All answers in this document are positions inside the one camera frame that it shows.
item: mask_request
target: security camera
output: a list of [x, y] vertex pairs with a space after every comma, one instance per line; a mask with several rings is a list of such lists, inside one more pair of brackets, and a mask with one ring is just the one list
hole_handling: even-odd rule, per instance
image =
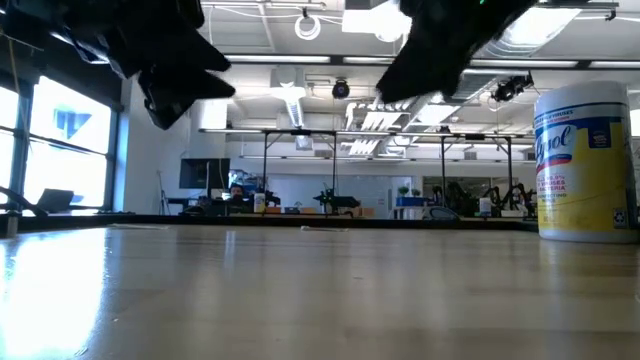
[[336, 84], [333, 85], [333, 91], [331, 91], [334, 99], [342, 100], [349, 96], [349, 85], [347, 84], [347, 80], [338, 79], [336, 80]]

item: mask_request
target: window frame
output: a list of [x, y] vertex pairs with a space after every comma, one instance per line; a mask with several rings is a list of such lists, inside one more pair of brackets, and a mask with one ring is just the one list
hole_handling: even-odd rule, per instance
[[[13, 79], [13, 76], [10, 74], [0, 71], [0, 86], [17, 92], [15, 89], [15, 82], [7, 81], [7, 76], [10, 76], [10, 79]], [[13, 134], [14, 142], [13, 142], [13, 157], [11, 162], [11, 180], [9, 189], [20, 194], [24, 195], [24, 186], [25, 186], [25, 178], [27, 172], [27, 161], [29, 155], [29, 142], [33, 139], [35, 141], [48, 144], [50, 146], [60, 147], [66, 150], [71, 150], [74, 152], [85, 153], [85, 154], [96, 154], [100, 156], [104, 156], [107, 164], [107, 169], [105, 171], [106, 179], [105, 179], [105, 189], [104, 189], [104, 200], [102, 206], [82, 206], [82, 205], [71, 205], [71, 210], [83, 210], [83, 209], [96, 209], [96, 210], [112, 210], [113, 209], [113, 187], [115, 183], [115, 168], [116, 168], [116, 147], [118, 141], [118, 122], [120, 121], [120, 114], [117, 109], [114, 109], [113, 106], [109, 106], [104, 104], [103, 102], [95, 99], [94, 97], [81, 93], [82, 95], [97, 101], [105, 106], [108, 106], [111, 109], [111, 117], [109, 124], [109, 140], [108, 140], [108, 149], [107, 153], [100, 153], [94, 150], [86, 149], [82, 146], [74, 145], [67, 143], [65, 141], [52, 139], [40, 135], [31, 134], [30, 131], [25, 131], [25, 126], [30, 129], [31, 128], [31, 115], [33, 110], [33, 97], [34, 97], [34, 87], [36, 83], [31, 83], [22, 79], [18, 80], [18, 85], [20, 87], [20, 91], [18, 93], [18, 106], [20, 107], [17, 112], [16, 124], [15, 128], [7, 128], [4, 126], [0, 126], [0, 129], [10, 132]], [[0, 209], [7, 208], [12, 201], [7, 202], [6, 204], [0, 204]]]

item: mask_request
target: ceiling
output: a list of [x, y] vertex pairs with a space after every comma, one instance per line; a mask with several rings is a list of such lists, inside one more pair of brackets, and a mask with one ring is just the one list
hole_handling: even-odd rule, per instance
[[[312, 14], [340, 17], [344, 9], [343, 0], [324, 1], [325, 11], [310, 11]], [[619, 18], [640, 19], [640, 1], [620, 0]], [[257, 8], [231, 8], [251, 16], [238, 15], [219, 8], [204, 7], [207, 24], [201, 34], [212, 41], [224, 53], [278, 53], [278, 54], [348, 54], [348, 55], [394, 55], [400, 49], [396, 43], [379, 41], [372, 34], [343, 33], [338, 24], [321, 22], [319, 36], [311, 41], [298, 38], [294, 32], [297, 17], [260, 18]], [[269, 9], [267, 16], [298, 15], [297, 9]], [[578, 20], [573, 20], [555, 39], [538, 50], [538, 58], [580, 59], [640, 59], [640, 23], [613, 20], [580, 20], [585, 17], [604, 17], [607, 12], [583, 11]], [[273, 125], [279, 113], [286, 113], [282, 100], [269, 96], [271, 70], [276, 65], [234, 65], [222, 76], [237, 89], [236, 97], [229, 103], [228, 118], [232, 122], [263, 120]], [[381, 67], [357, 66], [302, 66], [305, 74], [307, 96], [301, 99], [305, 114], [337, 114], [344, 116], [347, 101], [333, 100], [331, 89], [336, 78], [347, 79], [351, 97], [375, 97], [374, 86], [384, 72]], [[632, 71], [533, 71], [536, 89], [529, 89], [513, 103], [503, 104], [496, 111], [488, 101], [485, 91], [471, 100], [455, 114], [451, 122], [457, 131], [505, 131], [522, 132], [531, 129], [533, 104], [538, 92], [542, 93], [564, 85], [589, 80], [617, 80], [640, 89], [640, 72]], [[632, 107], [640, 107], [636, 95], [631, 99]]]

